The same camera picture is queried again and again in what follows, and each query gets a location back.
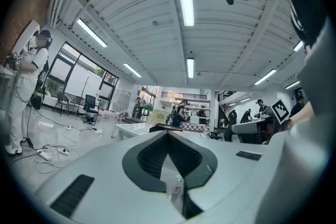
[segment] white pants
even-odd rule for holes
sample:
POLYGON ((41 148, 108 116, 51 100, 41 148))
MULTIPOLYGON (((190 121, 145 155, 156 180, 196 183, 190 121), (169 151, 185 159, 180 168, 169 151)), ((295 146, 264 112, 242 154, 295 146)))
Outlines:
POLYGON ((9 143, 20 146, 23 137, 27 137, 25 108, 34 93, 37 81, 19 77, 13 88, 9 105, 9 143))

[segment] sneaker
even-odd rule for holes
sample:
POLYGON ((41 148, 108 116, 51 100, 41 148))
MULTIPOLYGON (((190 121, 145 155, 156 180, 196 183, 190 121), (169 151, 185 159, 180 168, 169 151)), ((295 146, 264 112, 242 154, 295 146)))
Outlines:
POLYGON ((12 145, 6 145, 5 149, 9 155, 15 155, 15 154, 21 154, 22 153, 22 147, 18 146, 12 146, 12 145))

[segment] white floor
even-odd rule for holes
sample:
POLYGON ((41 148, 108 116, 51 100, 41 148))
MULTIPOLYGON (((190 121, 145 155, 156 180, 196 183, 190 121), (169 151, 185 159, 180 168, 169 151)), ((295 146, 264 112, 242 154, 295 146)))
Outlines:
MULTIPOLYGON (((28 135, 34 145, 34 148, 41 148, 46 144, 51 144, 62 145, 70 149, 69 155, 65 156, 57 152, 57 147, 53 147, 52 150, 54 153, 54 159, 51 162, 57 166, 69 165, 71 162, 76 160, 79 155, 83 155, 98 146, 117 141, 117 135, 114 135, 114 137, 111 138, 111 134, 115 126, 114 119, 98 117, 99 122, 93 126, 97 129, 97 131, 95 131, 85 130, 91 127, 91 125, 83 123, 81 116, 74 116, 71 114, 67 116, 64 113, 60 116, 58 111, 52 112, 52 110, 43 107, 39 113, 49 119, 37 114, 37 112, 32 109, 29 120, 28 135), (62 125, 71 125, 85 131, 79 131, 77 129, 67 131, 65 126, 60 126, 53 121, 62 125)), ((36 151, 29 148, 27 142, 22 143, 22 149, 22 155, 16 155, 14 157, 9 156, 8 161, 11 164, 10 166, 16 176, 23 180, 23 183, 31 191, 36 191, 38 187, 50 176, 61 170, 61 168, 55 167, 54 171, 42 174, 52 170, 53 167, 51 165, 41 164, 39 170, 42 173, 40 173, 38 171, 38 163, 34 162, 35 157, 38 155, 19 159, 34 154, 36 151)))

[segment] chair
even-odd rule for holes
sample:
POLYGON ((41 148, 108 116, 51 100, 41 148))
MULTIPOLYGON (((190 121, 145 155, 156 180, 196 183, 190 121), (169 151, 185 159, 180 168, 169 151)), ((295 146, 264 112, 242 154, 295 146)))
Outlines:
POLYGON ((58 94, 57 94, 57 103, 56 103, 56 105, 54 106, 54 109, 53 109, 53 111, 55 110, 55 108, 56 108, 56 106, 58 105, 58 104, 60 104, 61 105, 61 116, 62 116, 62 108, 63 108, 63 105, 67 105, 68 106, 68 113, 67 113, 67 115, 69 115, 69 99, 64 95, 64 93, 62 93, 62 92, 59 92, 58 94))
POLYGON ((96 124, 99 107, 96 105, 96 98, 91 95, 85 95, 84 107, 85 119, 83 123, 96 124))

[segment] ceiling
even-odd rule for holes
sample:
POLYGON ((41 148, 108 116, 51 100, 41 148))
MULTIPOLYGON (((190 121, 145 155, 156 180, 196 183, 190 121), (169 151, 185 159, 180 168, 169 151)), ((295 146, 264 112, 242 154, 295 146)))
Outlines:
POLYGON ((194 27, 183 25, 180 0, 52 0, 50 24, 136 84, 247 92, 295 81, 304 54, 293 51, 299 38, 289 0, 193 2, 194 27), (106 48, 76 23, 79 18, 106 48), (186 73, 188 57, 195 59, 193 79, 186 73), (254 86, 272 68, 277 72, 269 82, 254 86))

